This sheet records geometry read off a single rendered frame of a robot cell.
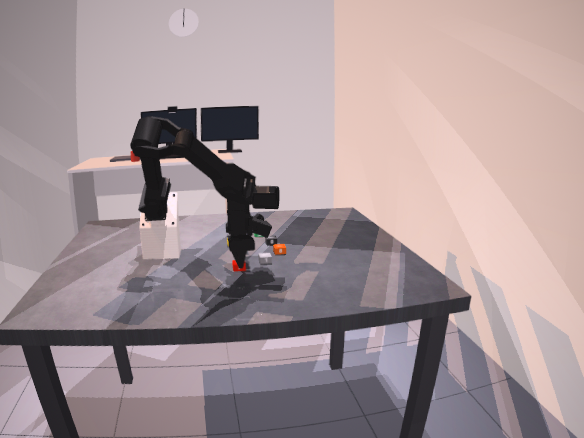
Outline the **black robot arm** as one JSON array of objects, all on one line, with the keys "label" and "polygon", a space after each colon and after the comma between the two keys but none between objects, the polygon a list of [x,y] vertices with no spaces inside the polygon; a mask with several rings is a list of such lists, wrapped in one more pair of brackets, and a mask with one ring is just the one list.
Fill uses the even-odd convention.
[{"label": "black robot arm", "polygon": [[[173,134],[175,142],[158,148],[162,130]],[[208,176],[216,189],[227,199],[230,210],[278,209],[280,192],[278,186],[256,186],[255,176],[234,163],[225,163],[213,151],[197,140],[193,132],[179,128],[169,119],[148,116],[139,119],[130,147],[140,157],[145,184],[140,198],[139,211],[145,213],[145,221],[166,220],[170,179],[162,177],[160,158],[179,155]],[[245,186],[244,186],[245,183]],[[163,219],[165,218],[165,219]],[[250,215],[247,235],[268,238],[272,226],[261,214]]]}]

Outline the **red block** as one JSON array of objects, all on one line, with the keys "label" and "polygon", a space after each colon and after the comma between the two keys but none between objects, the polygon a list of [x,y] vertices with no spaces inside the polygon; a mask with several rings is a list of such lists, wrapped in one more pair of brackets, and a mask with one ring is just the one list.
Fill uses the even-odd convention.
[{"label": "red block", "polygon": [[246,271],[246,262],[244,263],[244,268],[239,268],[236,260],[233,261],[233,270],[234,271]]}]

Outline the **orange block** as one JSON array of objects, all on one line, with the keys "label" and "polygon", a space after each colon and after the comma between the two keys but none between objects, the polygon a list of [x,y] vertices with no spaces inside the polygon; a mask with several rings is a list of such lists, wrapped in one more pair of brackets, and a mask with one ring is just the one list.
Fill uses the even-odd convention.
[{"label": "orange block", "polygon": [[284,244],[273,245],[273,252],[275,255],[286,254],[286,247]]}]

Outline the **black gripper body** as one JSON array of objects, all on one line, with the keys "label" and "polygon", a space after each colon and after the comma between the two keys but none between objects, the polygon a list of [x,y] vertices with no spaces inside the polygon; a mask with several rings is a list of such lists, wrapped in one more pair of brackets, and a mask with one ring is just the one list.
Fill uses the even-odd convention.
[{"label": "black gripper body", "polygon": [[231,236],[229,239],[230,252],[255,250],[254,239],[250,235],[246,235],[250,218],[249,208],[245,210],[227,208],[227,216],[226,233]]}]

